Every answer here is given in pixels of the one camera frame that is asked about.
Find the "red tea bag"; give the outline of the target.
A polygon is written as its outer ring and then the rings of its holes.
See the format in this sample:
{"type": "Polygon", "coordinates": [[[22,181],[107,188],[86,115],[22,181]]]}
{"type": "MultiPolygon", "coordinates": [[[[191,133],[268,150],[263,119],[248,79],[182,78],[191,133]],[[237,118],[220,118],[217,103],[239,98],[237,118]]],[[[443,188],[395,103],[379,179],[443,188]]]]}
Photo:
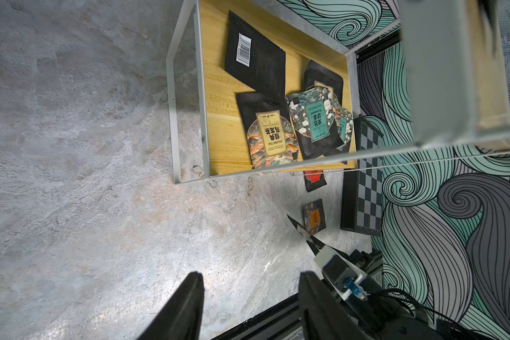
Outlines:
{"type": "Polygon", "coordinates": [[[305,188],[308,193],[327,185],[323,170],[304,171],[303,177],[305,181],[305,188]]]}

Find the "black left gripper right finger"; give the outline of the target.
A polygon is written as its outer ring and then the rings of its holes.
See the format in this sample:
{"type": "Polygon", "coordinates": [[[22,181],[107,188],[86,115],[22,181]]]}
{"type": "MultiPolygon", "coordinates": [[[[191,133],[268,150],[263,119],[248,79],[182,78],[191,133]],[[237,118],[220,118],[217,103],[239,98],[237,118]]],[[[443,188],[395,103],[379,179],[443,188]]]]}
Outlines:
{"type": "Polygon", "coordinates": [[[366,338],[315,273],[300,274],[298,301],[305,339],[366,338]]]}

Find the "orange label tea bag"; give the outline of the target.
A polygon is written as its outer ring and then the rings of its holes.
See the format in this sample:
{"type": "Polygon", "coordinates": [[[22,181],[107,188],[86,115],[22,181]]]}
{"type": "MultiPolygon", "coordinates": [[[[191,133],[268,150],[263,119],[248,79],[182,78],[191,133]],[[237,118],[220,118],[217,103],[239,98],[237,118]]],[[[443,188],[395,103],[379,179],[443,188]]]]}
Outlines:
{"type": "Polygon", "coordinates": [[[304,228],[309,235],[315,235],[327,227],[322,199],[304,206],[303,219],[304,228]]]}

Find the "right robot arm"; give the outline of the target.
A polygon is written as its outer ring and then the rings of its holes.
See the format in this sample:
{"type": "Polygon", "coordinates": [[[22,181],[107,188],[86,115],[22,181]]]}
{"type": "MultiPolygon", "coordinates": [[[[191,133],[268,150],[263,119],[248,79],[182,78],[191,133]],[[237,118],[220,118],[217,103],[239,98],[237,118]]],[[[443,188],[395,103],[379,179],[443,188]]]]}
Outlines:
{"type": "Polygon", "coordinates": [[[341,304],[372,339],[487,339],[395,291],[387,291],[372,276],[361,283],[370,293],[366,300],[351,296],[341,304]]]}

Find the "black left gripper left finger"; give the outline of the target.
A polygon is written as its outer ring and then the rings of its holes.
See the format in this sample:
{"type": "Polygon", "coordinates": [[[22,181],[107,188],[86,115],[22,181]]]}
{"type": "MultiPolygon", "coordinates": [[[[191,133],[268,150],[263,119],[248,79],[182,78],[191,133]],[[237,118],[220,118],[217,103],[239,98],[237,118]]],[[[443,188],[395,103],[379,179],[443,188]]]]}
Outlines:
{"type": "Polygon", "coordinates": [[[189,273],[138,339],[199,339],[204,295],[203,275],[189,273]]]}

